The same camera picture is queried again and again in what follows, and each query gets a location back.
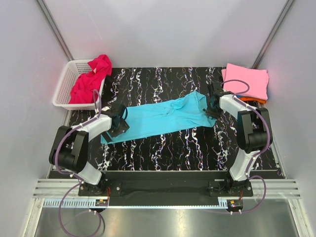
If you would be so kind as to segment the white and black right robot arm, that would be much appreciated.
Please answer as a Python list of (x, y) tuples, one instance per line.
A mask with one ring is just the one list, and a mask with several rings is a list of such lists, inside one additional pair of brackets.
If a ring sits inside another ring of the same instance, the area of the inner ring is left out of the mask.
[(225, 111), (237, 120), (239, 150), (221, 187), (228, 195), (235, 196), (247, 188), (252, 166), (273, 141), (269, 111), (241, 101), (232, 92), (225, 91), (219, 82), (209, 84), (208, 92), (207, 116), (219, 118)]

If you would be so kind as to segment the cyan t shirt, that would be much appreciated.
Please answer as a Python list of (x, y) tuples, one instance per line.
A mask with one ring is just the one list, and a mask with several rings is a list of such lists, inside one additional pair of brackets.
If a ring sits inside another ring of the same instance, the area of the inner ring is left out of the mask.
[(175, 100), (128, 107), (123, 117), (129, 129), (111, 138), (111, 142), (101, 136), (101, 144), (125, 142), (200, 126), (213, 127), (216, 119), (208, 117), (206, 109), (206, 96), (197, 91)]

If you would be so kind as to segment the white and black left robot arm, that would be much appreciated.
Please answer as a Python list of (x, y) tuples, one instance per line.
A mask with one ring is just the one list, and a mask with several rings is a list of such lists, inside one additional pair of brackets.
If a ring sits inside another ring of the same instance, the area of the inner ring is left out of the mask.
[(58, 128), (49, 155), (49, 163), (61, 174), (74, 175), (89, 184), (89, 189), (97, 196), (107, 188), (105, 174), (88, 161), (89, 142), (101, 135), (106, 142), (129, 130), (126, 122), (127, 107), (123, 104), (97, 110), (94, 117), (86, 122)]

